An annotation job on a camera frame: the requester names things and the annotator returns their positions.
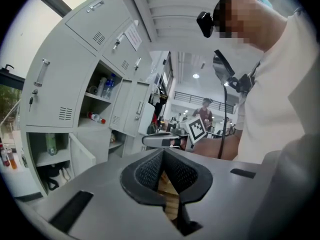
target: white shirt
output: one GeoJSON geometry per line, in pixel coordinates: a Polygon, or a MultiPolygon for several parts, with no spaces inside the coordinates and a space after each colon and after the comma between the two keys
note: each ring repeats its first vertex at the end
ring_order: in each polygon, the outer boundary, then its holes
{"type": "Polygon", "coordinates": [[[256,68],[253,88],[240,96],[236,129],[243,132],[235,161],[261,164],[267,153],[305,134],[288,96],[318,55],[316,32],[305,14],[288,17],[280,39],[256,68]]]}

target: ventilation slot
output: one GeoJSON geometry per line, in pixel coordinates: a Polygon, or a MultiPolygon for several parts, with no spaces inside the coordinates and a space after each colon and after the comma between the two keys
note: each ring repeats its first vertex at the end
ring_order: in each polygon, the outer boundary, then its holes
{"type": "Polygon", "coordinates": [[[114,115],[114,116],[112,117],[111,123],[117,126],[117,125],[119,124],[119,122],[120,122],[120,117],[114,115]]]}
{"type": "Polygon", "coordinates": [[[129,67],[129,63],[126,60],[124,60],[121,67],[123,67],[125,70],[127,70],[129,67]]]}
{"type": "Polygon", "coordinates": [[[71,120],[72,108],[60,107],[59,119],[60,120],[71,120]]]}
{"type": "Polygon", "coordinates": [[[99,45],[102,45],[106,40],[106,38],[100,32],[96,33],[92,39],[99,45]]]}

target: orange bottle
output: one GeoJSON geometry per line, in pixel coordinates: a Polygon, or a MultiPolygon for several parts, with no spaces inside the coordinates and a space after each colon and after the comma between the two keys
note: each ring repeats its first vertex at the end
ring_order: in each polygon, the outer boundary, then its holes
{"type": "Polygon", "coordinates": [[[16,161],[15,161],[14,153],[12,153],[12,149],[11,148],[7,148],[6,149],[6,155],[9,158],[9,161],[10,161],[12,169],[14,169],[14,170],[17,169],[17,164],[16,164],[16,161]]]}

